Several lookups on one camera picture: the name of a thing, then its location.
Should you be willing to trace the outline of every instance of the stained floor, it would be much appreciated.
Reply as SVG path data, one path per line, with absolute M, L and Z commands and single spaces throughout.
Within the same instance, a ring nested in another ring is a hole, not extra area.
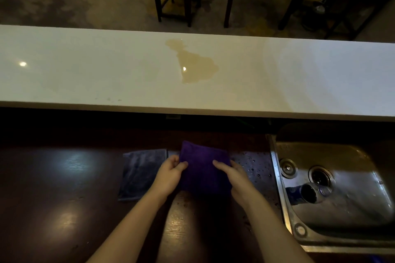
M 154 0 L 0 0 L 0 23 L 133 31 L 190 32 L 220 35 L 323 38 L 308 32 L 293 16 L 284 31 L 277 24 L 290 0 L 234 0 L 230 28 L 224 29 L 227 0 L 203 0 L 192 27 L 179 20 L 158 22 Z M 167 11 L 181 11 L 179 0 Z

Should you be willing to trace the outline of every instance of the sink drain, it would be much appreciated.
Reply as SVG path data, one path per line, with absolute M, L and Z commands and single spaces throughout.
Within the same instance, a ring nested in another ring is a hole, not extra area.
M 328 187 L 332 187 L 333 183 L 335 182 L 335 179 L 333 178 L 333 175 L 330 173 L 330 171 L 328 171 L 326 168 L 323 168 L 322 166 L 313 166 L 310 168 L 309 180 L 310 182 Z
M 296 164 L 291 159 L 288 158 L 281 159 L 280 168 L 281 168 L 281 174 L 288 179 L 293 179 L 297 175 Z

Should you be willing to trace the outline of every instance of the purple towel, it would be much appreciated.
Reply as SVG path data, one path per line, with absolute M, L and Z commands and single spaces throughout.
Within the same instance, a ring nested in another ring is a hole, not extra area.
M 183 141 L 180 162 L 187 161 L 188 167 L 182 172 L 179 188 L 194 195 L 230 195 L 232 185 L 228 176 L 215 168 L 213 160 L 230 166 L 229 154 L 225 150 Z

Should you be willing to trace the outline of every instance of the stainless steel sink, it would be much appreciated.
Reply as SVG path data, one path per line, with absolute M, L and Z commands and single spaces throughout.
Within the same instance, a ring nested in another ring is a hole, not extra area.
M 284 221 L 306 251 L 395 254 L 392 133 L 380 123 L 306 122 L 272 137 Z M 285 188 L 307 182 L 333 192 L 291 206 Z

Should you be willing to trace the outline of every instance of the brown liquid puddle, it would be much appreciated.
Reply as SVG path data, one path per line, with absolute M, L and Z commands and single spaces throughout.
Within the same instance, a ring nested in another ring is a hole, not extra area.
M 181 39 L 167 40 L 166 45 L 177 52 L 182 83 L 196 83 L 199 80 L 211 79 L 219 70 L 210 57 L 203 57 L 184 50 L 186 46 Z

